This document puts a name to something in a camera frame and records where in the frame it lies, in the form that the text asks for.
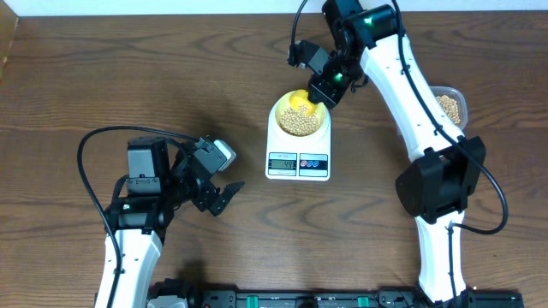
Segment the wood grain surface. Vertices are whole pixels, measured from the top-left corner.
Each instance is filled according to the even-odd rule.
[[[409,13],[404,20],[432,85],[465,96],[468,136],[506,192],[496,236],[463,233],[469,286],[523,293],[548,306],[548,13]],[[285,64],[293,15],[25,18],[0,85],[0,305],[92,306],[104,230],[80,181],[76,149],[88,131],[132,124],[224,139],[238,153],[216,178],[247,185],[218,218],[176,212],[154,281],[184,277],[242,289],[412,287],[420,271],[414,219],[394,181],[407,152],[374,86],[331,113],[326,183],[268,181],[266,123],[310,72]],[[321,15],[297,39],[325,48]],[[126,142],[104,133],[84,160],[107,205],[127,173]],[[501,218],[481,178],[466,221]]]

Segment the white scale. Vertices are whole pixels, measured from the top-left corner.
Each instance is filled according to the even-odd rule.
[[[287,106],[291,94],[285,94],[274,104],[268,118],[265,175],[273,180],[327,181],[331,176],[329,111],[322,105],[325,116],[315,133],[303,137],[286,133],[277,121],[285,108],[278,107]]]

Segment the black cable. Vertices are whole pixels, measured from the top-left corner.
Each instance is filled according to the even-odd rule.
[[[295,59],[293,58],[296,53],[296,46],[295,46],[295,33],[297,32],[297,23],[299,22],[299,17],[301,16],[302,8],[305,7],[305,4],[307,4],[308,0],[302,0],[301,6],[297,10],[297,14],[295,15],[295,20],[293,21],[293,30],[291,31],[291,46],[289,47],[289,60],[293,62],[292,65],[295,65]]]
[[[181,139],[188,139],[194,142],[198,141],[198,139],[194,137],[189,137],[187,135],[183,135],[180,133],[172,133],[172,132],[166,132],[166,131],[154,129],[154,128],[136,127],[136,126],[102,127],[102,128],[98,128],[91,131],[86,136],[84,136],[84,138],[82,138],[80,145],[78,146],[78,154],[76,158],[78,162],[78,171],[80,172],[80,177],[82,178],[82,182],[84,182],[84,187],[86,188],[87,193],[89,193],[89,196],[92,199],[92,202],[95,204],[95,207],[97,207],[97,211],[99,212],[99,215],[101,215],[101,218],[103,219],[104,228],[106,229],[107,234],[110,236],[110,239],[112,240],[112,245],[114,246],[114,253],[116,254],[116,270],[114,272],[114,279],[112,281],[112,287],[110,289],[107,308],[112,307],[112,301],[114,300],[114,296],[116,294],[116,287],[118,286],[118,280],[120,279],[120,273],[122,271],[122,254],[120,253],[120,246],[118,245],[116,238],[114,237],[114,233],[112,232],[112,228],[110,227],[109,221],[106,218],[103,207],[99,203],[97,196],[95,196],[95,193],[93,192],[92,187],[89,184],[89,181],[87,180],[86,171],[84,170],[84,163],[82,162],[82,153],[84,151],[84,145],[86,144],[87,140],[90,139],[94,134],[114,131],[114,130],[136,130],[136,131],[148,132],[148,133],[158,133],[158,134],[181,138]]]
[[[396,22],[397,22],[397,31],[398,31],[398,51],[400,55],[400,61],[402,63],[402,71],[405,73],[405,76],[407,77],[407,80],[409,82],[409,85],[411,86],[411,89],[413,89],[414,95],[419,100],[420,106],[422,109],[426,112],[426,115],[432,122],[432,125],[435,128],[435,131],[442,135],[451,145],[453,145],[464,157],[468,159],[474,166],[476,166],[481,173],[485,175],[487,180],[493,185],[495,188],[495,191],[497,191],[497,195],[500,198],[501,205],[503,207],[503,218],[498,226],[496,226],[494,229],[491,230],[482,230],[474,227],[467,226],[465,224],[460,223],[453,223],[451,222],[448,226],[448,234],[450,237],[450,243],[452,244],[452,234],[453,234],[453,227],[463,228],[465,230],[474,232],[476,234],[483,234],[483,235],[493,235],[498,232],[500,232],[504,226],[506,225],[506,222],[508,221],[508,204],[506,202],[506,198],[504,197],[504,193],[502,188],[498,185],[497,181],[489,172],[489,170],[483,166],[480,162],[478,162],[468,151],[466,151],[464,148],[462,148],[456,141],[454,141],[442,128],[441,125],[436,121],[434,118],[432,112],[428,109],[426,106],[424,100],[422,99],[422,96],[419,93],[419,90],[417,89],[417,86],[413,82],[413,78],[411,78],[411,74],[409,73],[409,66],[405,62],[405,56],[403,54],[403,36],[404,36],[404,30],[403,30],[403,24],[402,24],[402,12],[400,11],[399,6],[397,5],[396,0],[392,0],[392,3],[394,4],[394,9],[396,10]],[[453,289],[453,299],[455,301],[456,298],[456,288],[455,288],[455,279],[453,277],[453,248],[450,244],[450,278],[451,278],[451,287]]]

